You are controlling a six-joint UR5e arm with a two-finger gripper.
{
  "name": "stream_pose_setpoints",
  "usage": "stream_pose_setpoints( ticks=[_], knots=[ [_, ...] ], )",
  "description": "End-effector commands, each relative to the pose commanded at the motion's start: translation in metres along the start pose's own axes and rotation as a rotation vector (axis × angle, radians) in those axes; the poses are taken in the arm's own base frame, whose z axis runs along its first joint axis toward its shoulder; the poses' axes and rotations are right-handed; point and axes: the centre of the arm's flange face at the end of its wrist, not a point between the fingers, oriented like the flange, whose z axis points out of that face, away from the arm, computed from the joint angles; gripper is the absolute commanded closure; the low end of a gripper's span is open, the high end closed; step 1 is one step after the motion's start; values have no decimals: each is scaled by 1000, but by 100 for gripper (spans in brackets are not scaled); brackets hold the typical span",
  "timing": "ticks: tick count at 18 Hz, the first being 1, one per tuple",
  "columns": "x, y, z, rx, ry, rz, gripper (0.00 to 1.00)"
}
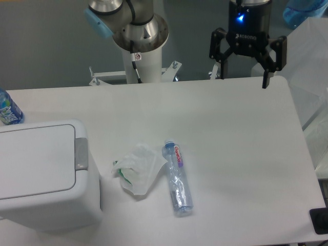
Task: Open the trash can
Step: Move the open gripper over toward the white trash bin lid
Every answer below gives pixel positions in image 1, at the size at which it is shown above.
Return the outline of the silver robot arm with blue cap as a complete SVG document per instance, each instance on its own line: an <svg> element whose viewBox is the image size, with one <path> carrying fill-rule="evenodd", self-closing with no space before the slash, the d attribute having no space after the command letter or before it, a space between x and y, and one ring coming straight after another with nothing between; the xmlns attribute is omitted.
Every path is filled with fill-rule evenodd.
<svg viewBox="0 0 328 246"><path fill-rule="evenodd" d="M287 62L288 40L269 37L272 1L229 1L228 29L211 34L211 79L225 79L230 55L252 57L262 66L262 87ZM144 84L175 81L181 63L162 67L162 47L169 37L166 21L154 12L153 1L89 1L85 18L103 38L112 38L124 59L126 81Z"/></svg>

